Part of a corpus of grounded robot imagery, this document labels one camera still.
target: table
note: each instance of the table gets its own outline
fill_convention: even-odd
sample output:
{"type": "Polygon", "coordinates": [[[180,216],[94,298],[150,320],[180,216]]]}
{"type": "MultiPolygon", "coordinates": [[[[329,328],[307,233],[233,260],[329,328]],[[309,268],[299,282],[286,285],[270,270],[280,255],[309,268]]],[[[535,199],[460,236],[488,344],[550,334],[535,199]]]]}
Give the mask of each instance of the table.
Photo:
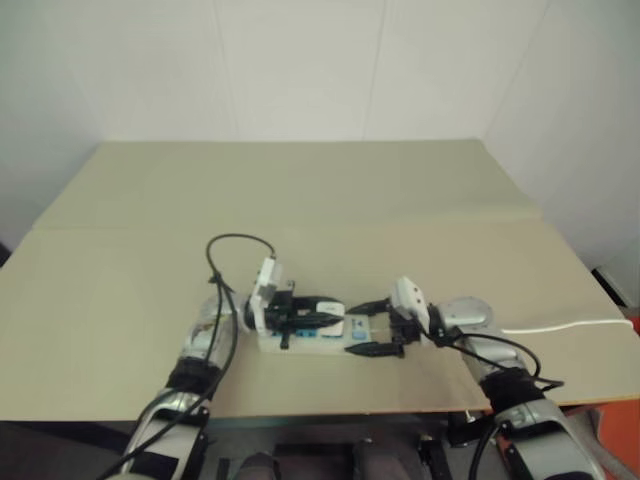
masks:
{"type": "MultiPolygon", "coordinates": [[[[269,239],[298,293],[348,305],[384,297],[406,274],[434,302],[486,300],[505,328],[621,318],[477,141],[107,143],[0,271],[0,384],[14,393],[0,417],[135,418],[212,293],[204,244],[230,230],[269,239]]],[[[247,290],[264,252],[216,249],[227,281],[247,290]]],[[[624,325],[517,340],[567,382],[551,392],[560,403],[640,395],[640,342],[624,325]]],[[[457,352],[292,359],[243,336],[212,415],[487,405],[457,352]]]]}

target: red object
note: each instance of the red object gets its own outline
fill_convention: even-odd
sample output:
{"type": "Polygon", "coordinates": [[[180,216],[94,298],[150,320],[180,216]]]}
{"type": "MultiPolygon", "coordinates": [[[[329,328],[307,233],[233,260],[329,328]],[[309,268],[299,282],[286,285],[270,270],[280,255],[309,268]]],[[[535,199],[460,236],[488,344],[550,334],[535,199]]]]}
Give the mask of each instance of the red object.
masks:
{"type": "MultiPolygon", "coordinates": [[[[640,334],[640,317],[629,317],[640,334]]],[[[600,443],[640,476],[640,399],[609,403],[598,408],[602,414],[600,443]]],[[[615,480],[609,472],[607,478],[615,480]]]]}

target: black wire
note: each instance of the black wire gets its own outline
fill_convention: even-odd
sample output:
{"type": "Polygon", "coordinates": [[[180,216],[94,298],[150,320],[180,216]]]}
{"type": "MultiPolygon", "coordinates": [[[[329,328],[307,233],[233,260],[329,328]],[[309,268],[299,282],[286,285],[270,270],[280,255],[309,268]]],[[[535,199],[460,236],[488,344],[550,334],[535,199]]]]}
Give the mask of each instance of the black wire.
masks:
{"type": "Polygon", "coordinates": [[[247,240],[253,240],[255,242],[263,244],[265,247],[271,250],[271,257],[275,258],[276,256],[276,249],[273,248],[273,245],[271,245],[269,242],[267,242],[266,240],[260,237],[256,237],[255,235],[248,235],[246,233],[224,233],[222,235],[218,235],[216,237],[213,237],[211,240],[209,240],[209,242],[207,242],[207,247],[205,249],[207,262],[209,262],[209,266],[211,267],[211,271],[213,272],[214,279],[216,274],[219,274],[219,270],[217,269],[215,263],[213,262],[213,257],[211,255],[211,247],[213,246],[214,243],[216,243],[218,240],[222,240],[223,238],[245,238],[247,240]]]}
{"type": "Polygon", "coordinates": [[[231,290],[229,285],[226,284],[224,282],[224,280],[222,279],[222,274],[220,273],[220,270],[217,269],[217,267],[216,267],[216,265],[215,265],[215,263],[213,261],[213,255],[211,255],[211,247],[213,246],[213,244],[216,243],[218,240],[222,240],[224,238],[244,238],[246,240],[256,241],[258,243],[263,244],[269,250],[271,250],[271,258],[275,258],[276,257],[276,250],[275,250],[275,248],[273,248],[273,245],[271,245],[269,242],[267,242],[263,238],[257,237],[255,235],[249,235],[249,234],[246,234],[246,233],[224,233],[222,235],[217,235],[217,236],[213,237],[211,240],[209,240],[207,242],[207,246],[205,247],[205,257],[207,258],[207,263],[211,267],[212,277],[211,277],[210,281],[212,283],[216,284],[216,288],[218,290],[218,311],[216,313],[215,327],[213,329],[213,333],[211,334],[211,340],[209,341],[209,347],[207,348],[207,353],[206,353],[205,357],[203,358],[203,361],[205,362],[205,364],[209,361],[209,357],[211,356],[211,352],[213,351],[213,346],[215,345],[216,337],[218,335],[218,326],[220,324],[220,317],[222,316],[222,302],[223,302],[223,299],[222,299],[221,285],[224,284],[231,290]]]}
{"type": "MultiPolygon", "coordinates": [[[[426,329],[424,328],[422,323],[420,323],[419,321],[416,320],[416,325],[418,326],[418,329],[420,330],[420,333],[422,333],[422,335],[424,335],[426,338],[428,338],[432,342],[435,342],[435,337],[433,335],[430,335],[426,331],[426,329]]],[[[509,368],[510,368],[510,367],[505,367],[504,365],[500,365],[499,363],[496,363],[496,362],[494,362],[492,360],[489,360],[488,358],[485,358],[482,355],[478,355],[477,353],[472,352],[471,350],[468,350],[468,349],[466,349],[464,347],[460,347],[460,346],[454,345],[454,344],[445,345],[445,346],[448,347],[448,348],[451,348],[453,350],[457,350],[458,352],[463,353],[465,355],[468,355],[469,357],[473,357],[476,360],[480,360],[481,362],[484,362],[484,363],[486,363],[488,365],[491,365],[492,367],[495,367],[497,369],[509,370],[509,368]]],[[[562,387],[564,385],[564,382],[562,380],[550,380],[548,378],[540,377],[538,375],[531,376],[531,378],[536,382],[549,384],[548,387],[545,387],[543,389],[543,391],[545,391],[545,392],[548,392],[552,388],[562,387]]]]}
{"type": "Polygon", "coordinates": [[[134,450],[129,452],[127,455],[121,457],[117,462],[111,465],[102,475],[100,475],[98,477],[98,480],[105,480],[109,478],[111,475],[115,474],[116,471],[120,467],[122,467],[125,463],[135,458],[140,453],[142,453],[149,446],[157,442],[165,433],[167,433],[169,430],[171,430],[173,427],[175,427],[177,424],[179,424],[185,418],[191,415],[191,413],[196,408],[198,408],[203,401],[205,401],[210,395],[212,395],[215,392],[216,388],[218,387],[218,385],[224,378],[225,374],[229,370],[229,366],[231,365],[231,360],[233,360],[233,356],[235,354],[236,347],[238,345],[238,312],[236,312],[235,305],[233,304],[233,299],[231,298],[231,288],[226,283],[222,283],[222,289],[224,290],[227,301],[231,306],[231,315],[233,319],[233,325],[232,325],[233,339],[231,343],[231,350],[229,352],[229,356],[227,357],[227,360],[225,361],[225,364],[222,367],[222,370],[220,371],[220,376],[218,376],[218,378],[214,382],[212,382],[209,388],[207,388],[207,390],[202,395],[200,395],[200,397],[198,397],[198,399],[189,408],[187,408],[180,415],[176,416],[173,420],[168,422],[164,427],[158,430],[157,433],[155,433],[153,436],[149,437],[146,441],[138,445],[134,450]]]}
{"type": "MultiPolygon", "coordinates": [[[[218,334],[218,326],[219,326],[219,323],[220,323],[220,317],[222,315],[222,301],[223,301],[222,295],[221,295],[222,290],[224,291],[224,294],[225,294],[225,297],[227,299],[227,302],[229,303],[229,306],[231,307],[231,316],[232,316],[232,320],[233,320],[233,339],[232,339],[232,344],[231,344],[231,350],[229,352],[229,356],[227,357],[227,360],[225,361],[224,366],[222,367],[222,370],[220,371],[220,375],[218,376],[217,380],[212,382],[212,384],[209,386],[209,388],[207,388],[207,390],[202,395],[200,395],[200,397],[198,397],[198,399],[189,408],[187,408],[184,412],[182,412],[181,414],[176,416],[173,420],[168,422],[164,427],[162,427],[160,430],[158,430],[158,432],[156,432],[153,436],[149,437],[146,441],[144,441],[143,443],[138,445],[134,450],[129,452],[127,455],[121,457],[117,462],[115,462],[113,465],[111,465],[105,471],[105,473],[100,475],[98,477],[98,480],[105,480],[109,476],[111,476],[114,473],[116,473],[116,471],[119,468],[121,468],[124,464],[126,464],[128,461],[130,461],[131,459],[135,458],[137,455],[142,453],[149,446],[153,445],[165,433],[167,433],[169,430],[171,430],[173,427],[175,427],[177,424],[179,424],[185,418],[187,418],[187,416],[189,416],[196,408],[198,408],[198,406],[200,406],[200,404],[202,402],[204,402],[210,395],[213,395],[213,393],[215,392],[216,388],[218,387],[218,385],[220,384],[220,382],[224,378],[225,374],[227,373],[227,370],[229,370],[229,366],[231,365],[231,360],[233,360],[233,356],[235,355],[236,347],[238,345],[238,312],[236,311],[235,305],[233,303],[233,298],[232,298],[232,295],[231,295],[231,292],[232,292],[231,287],[222,279],[222,275],[220,274],[220,271],[216,268],[215,263],[213,262],[212,255],[211,255],[211,247],[213,246],[213,244],[215,242],[217,242],[218,240],[221,240],[223,238],[245,238],[245,239],[248,239],[248,240],[254,240],[256,242],[262,243],[267,248],[269,248],[269,250],[271,250],[271,257],[272,258],[275,258],[275,256],[276,256],[275,249],[273,248],[273,246],[269,242],[267,242],[266,240],[263,240],[260,237],[256,237],[254,235],[248,235],[248,234],[244,234],[244,233],[225,233],[223,235],[218,235],[216,237],[213,237],[211,240],[209,240],[207,242],[207,246],[206,246],[206,249],[205,249],[205,256],[207,258],[207,263],[209,263],[209,266],[211,267],[211,270],[213,272],[213,276],[211,278],[211,282],[216,284],[216,288],[218,290],[218,311],[217,311],[217,314],[216,314],[215,327],[214,327],[214,330],[213,330],[213,334],[211,335],[211,341],[209,342],[209,347],[207,348],[207,354],[206,354],[206,357],[204,359],[205,361],[208,361],[209,356],[211,355],[211,351],[213,350],[215,339],[216,339],[216,336],[218,334]]],[[[150,406],[152,404],[153,405],[156,404],[155,403],[156,400],[158,400],[158,399],[153,400],[145,408],[145,410],[143,410],[143,414],[146,413],[146,411],[148,411],[148,409],[150,408],[150,406]]]]}
{"type": "Polygon", "coordinates": [[[213,351],[213,345],[216,343],[216,337],[218,336],[218,326],[220,325],[220,317],[222,316],[223,298],[222,298],[222,287],[220,286],[220,283],[221,281],[216,282],[216,289],[218,290],[218,311],[216,312],[216,319],[215,319],[216,326],[213,327],[213,333],[211,334],[211,340],[209,341],[209,347],[207,348],[207,353],[202,359],[205,365],[209,363],[209,357],[211,356],[211,352],[213,351]]]}
{"type": "Polygon", "coordinates": [[[542,362],[540,361],[540,358],[538,358],[538,356],[535,353],[533,353],[533,350],[529,349],[528,347],[525,347],[524,345],[518,342],[514,342],[513,340],[509,340],[508,338],[496,337],[494,335],[487,335],[484,333],[463,333],[459,337],[456,337],[456,339],[458,338],[485,338],[487,340],[493,340],[494,342],[499,342],[499,343],[506,343],[507,345],[516,347],[522,350],[523,352],[525,352],[527,355],[529,355],[533,360],[533,362],[535,363],[536,369],[533,373],[533,377],[538,377],[540,375],[540,371],[542,370],[542,362]]]}
{"type": "Polygon", "coordinates": [[[482,458],[484,449],[487,447],[487,444],[489,443],[489,440],[491,440],[491,437],[493,437],[497,431],[498,427],[496,425],[489,424],[485,431],[482,432],[482,436],[478,440],[476,449],[473,452],[471,465],[469,466],[469,480],[476,480],[478,478],[478,467],[480,466],[480,459],[482,458]]]}

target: white wall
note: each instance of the white wall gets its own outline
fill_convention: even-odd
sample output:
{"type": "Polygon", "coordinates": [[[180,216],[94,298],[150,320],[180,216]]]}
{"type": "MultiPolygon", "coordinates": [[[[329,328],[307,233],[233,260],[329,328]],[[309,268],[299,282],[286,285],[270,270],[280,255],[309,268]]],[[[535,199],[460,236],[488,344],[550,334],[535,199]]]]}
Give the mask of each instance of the white wall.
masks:
{"type": "Polygon", "coordinates": [[[533,88],[537,78],[552,81],[562,61],[546,58],[558,54],[549,48],[558,9],[579,14],[565,22],[570,31],[593,23],[594,45],[573,47],[580,72],[591,56],[610,66],[603,49],[637,40],[634,24],[615,17],[627,18],[631,2],[603,2],[603,16],[585,1],[0,0],[0,239],[15,247],[101,139],[480,137],[591,262],[626,236],[624,219],[637,210],[616,179],[596,215],[571,210],[606,161],[618,162],[624,181],[633,166],[635,139],[617,132],[637,118],[617,103],[638,98],[633,52],[614,62],[615,75],[590,79],[586,94],[584,83],[566,80],[551,93],[533,88]],[[618,74],[622,93],[611,88],[618,74]],[[609,158],[586,148],[596,173],[577,172],[571,188],[560,175],[566,195],[557,195],[544,172],[570,169],[606,122],[585,120],[589,108],[568,101],[566,118],[588,128],[570,121],[540,131],[548,116],[531,118],[527,108],[584,97],[591,110],[611,106],[617,137],[596,137],[609,158]],[[618,118],[620,108],[629,112],[618,118]],[[557,138],[566,138],[563,149],[557,138]],[[584,243],[585,215],[613,240],[584,243]]]}
{"type": "Polygon", "coordinates": [[[552,2],[485,143],[590,267],[638,235],[640,2],[552,2]]]}

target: white cable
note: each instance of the white cable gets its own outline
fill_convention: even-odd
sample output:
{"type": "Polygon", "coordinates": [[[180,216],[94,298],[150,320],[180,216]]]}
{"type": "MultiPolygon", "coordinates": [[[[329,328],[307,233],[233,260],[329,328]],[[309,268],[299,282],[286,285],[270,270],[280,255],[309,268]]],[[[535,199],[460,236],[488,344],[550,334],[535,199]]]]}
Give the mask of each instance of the white cable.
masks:
{"type": "Polygon", "coordinates": [[[611,323],[621,323],[624,325],[633,328],[633,323],[631,320],[624,320],[622,318],[618,319],[610,319],[610,320],[577,320],[575,322],[563,323],[562,325],[551,325],[548,327],[539,327],[539,328],[515,328],[508,329],[503,328],[502,331],[506,334],[525,334],[525,333],[547,333],[547,332],[557,332],[558,330],[564,330],[566,328],[579,327],[583,325],[604,325],[611,323]]]}

